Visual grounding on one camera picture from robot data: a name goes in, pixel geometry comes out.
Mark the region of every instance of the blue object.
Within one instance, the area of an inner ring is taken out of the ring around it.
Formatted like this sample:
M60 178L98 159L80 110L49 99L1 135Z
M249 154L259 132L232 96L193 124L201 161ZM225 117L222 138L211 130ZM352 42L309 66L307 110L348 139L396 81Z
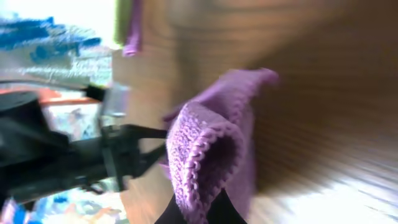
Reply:
M76 48L78 48L77 44L69 43L39 45L29 56L33 62L40 65L48 59L64 57L70 50L76 50Z
M80 43L80 47L95 47L101 44L101 38L99 37L94 37L90 39L83 40Z
M65 203L65 202L68 202L68 198L62 197L62 196L54 197L54 202L55 203Z
M14 214L14 218L12 219L13 224L24 224L26 212L22 208L22 206L18 205Z
M47 29L47 32L49 32L50 36L56 37L62 34L67 33L67 27L63 24L57 24L54 26L51 26Z
M17 44L28 40L42 39L50 34L44 27L30 27L0 34L0 49L12 50Z
M42 27L42 26L53 26L54 17L47 19L24 19L19 21L10 21L0 23L0 28L7 29L26 29L28 27Z

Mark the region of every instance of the purple knitted cloth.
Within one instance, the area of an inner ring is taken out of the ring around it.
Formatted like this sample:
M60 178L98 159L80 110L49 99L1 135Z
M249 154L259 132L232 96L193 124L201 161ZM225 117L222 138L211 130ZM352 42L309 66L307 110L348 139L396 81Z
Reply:
M276 80L268 69L231 70L165 117L170 129L164 169L187 222L207 223L222 188L241 216L247 216L255 172L249 103L261 84Z

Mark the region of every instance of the knitted fabric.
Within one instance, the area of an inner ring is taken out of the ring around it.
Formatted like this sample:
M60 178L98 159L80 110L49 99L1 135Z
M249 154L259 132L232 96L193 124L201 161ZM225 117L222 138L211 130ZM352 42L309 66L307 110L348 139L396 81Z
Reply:
M164 118L170 129L163 167L188 223L207 223L222 188L239 214L248 214L255 171L249 102L261 84L276 80L268 69L231 70Z

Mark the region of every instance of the wooden surface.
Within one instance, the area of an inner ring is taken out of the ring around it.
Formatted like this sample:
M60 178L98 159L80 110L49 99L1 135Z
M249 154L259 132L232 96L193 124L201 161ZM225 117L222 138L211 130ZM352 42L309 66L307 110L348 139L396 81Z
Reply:
M258 193L249 223L398 221L398 2L144 1L143 53L114 57L133 87L126 121L160 117L230 68L280 84L254 102ZM130 182L131 223L171 198L158 167Z

